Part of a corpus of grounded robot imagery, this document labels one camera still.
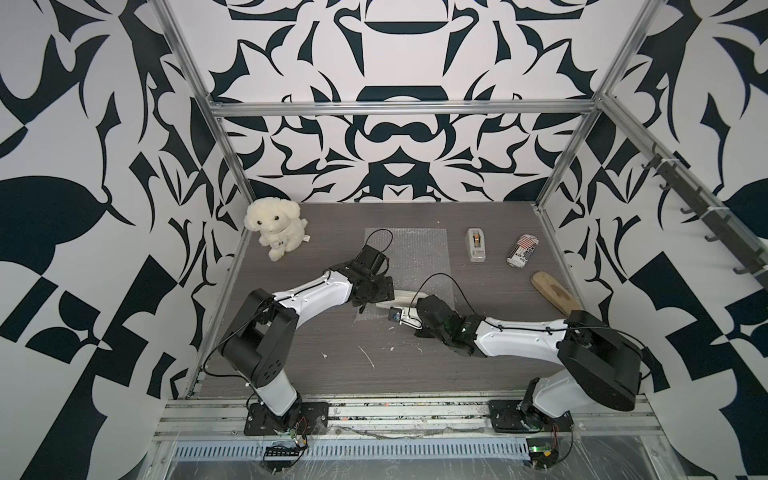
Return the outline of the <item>white ribbed vase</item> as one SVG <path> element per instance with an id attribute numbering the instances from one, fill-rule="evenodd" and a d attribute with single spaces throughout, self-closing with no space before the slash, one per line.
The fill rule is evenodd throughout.
<path id="1" fill-rule="evenodd" d="M 376 308 L 388 310 L 389 308 L 412 308 L 416 306 L 419 299 L 426 298 L 424 292 L 414 292 L 407 290 L 393 290 L 389 296 L 374 304 Z"/>

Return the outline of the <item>clear bubble wrap sheet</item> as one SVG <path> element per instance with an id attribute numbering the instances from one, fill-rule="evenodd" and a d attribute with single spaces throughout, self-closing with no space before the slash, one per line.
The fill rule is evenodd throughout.
<path id="1" fill-rule="evenodd" d="M 366 228 L 366 243 L 389 258 L 394 289 L 434 294 L 455 306 L 447 232 L 436 228 Z"/>

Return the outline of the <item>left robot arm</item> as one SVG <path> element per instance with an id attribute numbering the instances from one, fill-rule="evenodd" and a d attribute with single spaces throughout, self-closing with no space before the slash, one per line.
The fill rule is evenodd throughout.
<path id="1" fill-rule="evenodd" d="M 298 420 L 301 396 L 284 371 L 296 331 L 344 304 L 364 311 L 394 298 L 389 258 L 364 246 L 351 260 L 293 289 L 252 291 L 237 311 L 217 350 L 255 391 L 267 416 L 286 429 Z"/>

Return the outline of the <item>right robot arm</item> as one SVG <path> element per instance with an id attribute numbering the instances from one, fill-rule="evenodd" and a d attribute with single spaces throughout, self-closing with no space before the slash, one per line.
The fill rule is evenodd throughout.
<path id="1" fill-rule="evenodd" d="M 586 311 L 547 322 L 508 321 L 462 316 L 430 295 L 416 300 L 406 315 L 403 324 L 460 355 L 529 358 L 559 366 L 555 374 L 531 380 L 518 407 L 524 417 L 554 420 L 590 404 L 620 412 L 635 408 L 642 381 L 641 342 Z"/>

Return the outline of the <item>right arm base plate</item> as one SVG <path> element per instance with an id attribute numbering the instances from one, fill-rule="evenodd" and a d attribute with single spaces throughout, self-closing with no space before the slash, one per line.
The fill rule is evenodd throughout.
<path id="1" fill-rule="evenodd" d="M 534 434 L 571 432 L 573 419 L 569 412 L 557 418 L 547 417 L 534 407 L 524 409 L 521 400 L 490 400 L 491 427 L 496 433 Z"/>

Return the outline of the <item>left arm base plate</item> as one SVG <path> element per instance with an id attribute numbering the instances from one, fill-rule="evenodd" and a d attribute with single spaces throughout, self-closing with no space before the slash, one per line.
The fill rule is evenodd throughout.
<path id="1" fill-rule="evenodd" d="M 245 436 L 267 436 L 295 431 L 302 435 L 323 433 L 328 425 L 330 404 L 298 400 L 288 411 L 277 415 L 264 404 L 252 403 L 244 426 Z"/>

